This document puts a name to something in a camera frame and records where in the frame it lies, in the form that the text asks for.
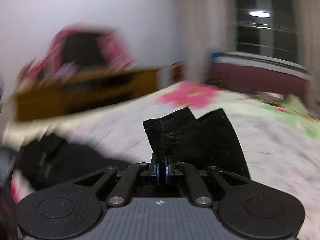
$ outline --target window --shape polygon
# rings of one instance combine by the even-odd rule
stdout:
[[[296,1],[227,0],[229,51],[299,64]]]

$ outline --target screw head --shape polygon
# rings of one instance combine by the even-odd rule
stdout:
[[[124,198],[119,196],[114,196],[109,198],[109,202],[113,205],[120,205],[124,202]]]
[[[207,205],[211,202],[211,199],[208,197],[197,197],[196,202],[201,205]]]

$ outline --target floral bedspread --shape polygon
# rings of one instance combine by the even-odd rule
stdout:
[[[178,93],[177,103],[171,96],[166,96],[165,102],[160,99],[179,85],[108,111],[102,109],[90,117],[30,126],[12,124],[4,142],[19,148],[46,130],[54,130],[70,141],[89,144],[105,157],[150,162],[152,149],[144,120],[165,116],[185,105],[196,118],[222,107],[239,138],[252,179],[298,198],[306,210],[298,238],[320,240],[320,125],[296,112],[230,91],[186,86],[185,92]]]

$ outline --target round black disc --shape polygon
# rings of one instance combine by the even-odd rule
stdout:
[[[24,235],[65,239],[93,227],[102,214],[93,192],[79,185],[58,185],[35,192],[18,204],[16,220]]]
[[[227,194],[218,214],[236,233],[257,239],[296,236],[305,217],[299,200],[278,190]]]

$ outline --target curtain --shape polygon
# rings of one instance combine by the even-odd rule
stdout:
[[[222,52],[226,47],[225,0],[180,0],[184,12],[186,42],[185,77],[203,82],[210,51]]]
[[[320,0],[301,0],[303,65],[312,80],[308,89],[308,105],[320,101]]]

